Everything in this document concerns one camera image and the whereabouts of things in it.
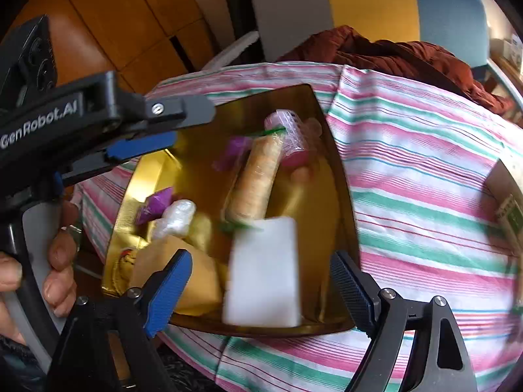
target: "pink container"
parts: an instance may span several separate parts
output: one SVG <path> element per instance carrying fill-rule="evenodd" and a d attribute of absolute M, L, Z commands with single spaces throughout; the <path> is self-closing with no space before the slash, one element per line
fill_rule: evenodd
<path fill-rule="evenodd" d="M 265 118 L 265 129 L 284 126 L 287 134 L 283 141 L 281 165 L 288 168 L 299 168 L 307 165 L 310 148 L 304 136 L 303 123 L 295 112 L 278 109 Z"/>

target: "white block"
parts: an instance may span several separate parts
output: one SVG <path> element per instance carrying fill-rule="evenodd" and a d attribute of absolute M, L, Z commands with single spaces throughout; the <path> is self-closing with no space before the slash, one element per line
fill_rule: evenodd
<path fill-rule="evenodd" d="M 247 327 L 301 324 L 295 220 L 249 222 L 234 235 L 223 322 Z"/>

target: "purple wrapped candy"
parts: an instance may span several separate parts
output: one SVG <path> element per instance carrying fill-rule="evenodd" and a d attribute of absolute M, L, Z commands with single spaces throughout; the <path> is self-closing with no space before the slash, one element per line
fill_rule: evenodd
<path fill-rule="evenodd" d="M 232 137 L 227 144 L 227 149 L 222 157 L 212 164 L 216 171 L 228 171 L 232 169 L 236 161 L 250 149 L 253 139 L 250 137 Z"/>
<path fill-rule="evenodd" d="M 161 218 L 164 211 L 171 205 L 173 190 L 173 187 L 164 188 L 145 199 L 145 203 L 138 209 L 134 223 L 141 225 Z"/>

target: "finger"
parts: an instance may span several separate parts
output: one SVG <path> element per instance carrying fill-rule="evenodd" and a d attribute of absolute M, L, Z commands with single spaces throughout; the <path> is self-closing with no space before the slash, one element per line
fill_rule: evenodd
<path fill-rule="evenodd" d="M 0 295 L 0 335 L 6 336 L 16 342 L 22 343 L 25 345 L 25 340 L 20 333 L 19 329 L 13 323 L 11 317 L 9 316 L 9 311 L 5 306 L 2 296 Z"/>
<path fill-rule="evenodd" d="M 69 294 L 65 297 L 63 302 L 54 309 L 54 314 L 57 317 L 65 317 L 71 312 L 71 309 L 76 301 L 76 285 L 71 289 Z"/>
<path fill-rule="evenodd" d="M 52 270 L 43 283 L 43 297 L 53 307 L 61 304 L 74 285 L 73 267 Z"/>
<path fill-rule="evenodd" d="M 62 203 L 62 217 L 60 220 L 60 226 L 67 227 L 68 225 L 74 224 L 78 218 L 78 208 L 76 205 L 64 200 Z"/>
<path fill-rule="evenodd" d="M 20 287 L 22 265 L 9 255 L 0 252 L 0 292 L 10 292 Z"/>
<path fill-rule="evenodd" d="M 49 263 L 55 270 L 62 271 L 71 265 L 75 255 L 75 241 L 67 231 L 60 230 L 49 246 Z"/>

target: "pink and green striped fabric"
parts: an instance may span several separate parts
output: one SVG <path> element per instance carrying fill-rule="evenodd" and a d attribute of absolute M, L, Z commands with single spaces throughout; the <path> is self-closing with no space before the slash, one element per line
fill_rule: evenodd
<path fill-rule="evenodd" d="M 203 93 L 220 104 L 309 83 L 342 157 L 362 268 L 404 298 L 444 295 L 480 391 L 494 391 L 523 350 L 511 314 L 516 261 L 484 185 L 502 150 L 523 154 L 521 130 L 461 97 L 348 66 L 291 62 L 228 67 L 160 83 L 154 96 Z M 84 229 L 104 258 L 136 161 L 77 188 Z M 369 340 L 360 331 L 301 339 L 241 339 L 169 326 L 161 338 L 230 391 L 342 391 Z M 387 391 L 399 388 L 406 332 Z"/>

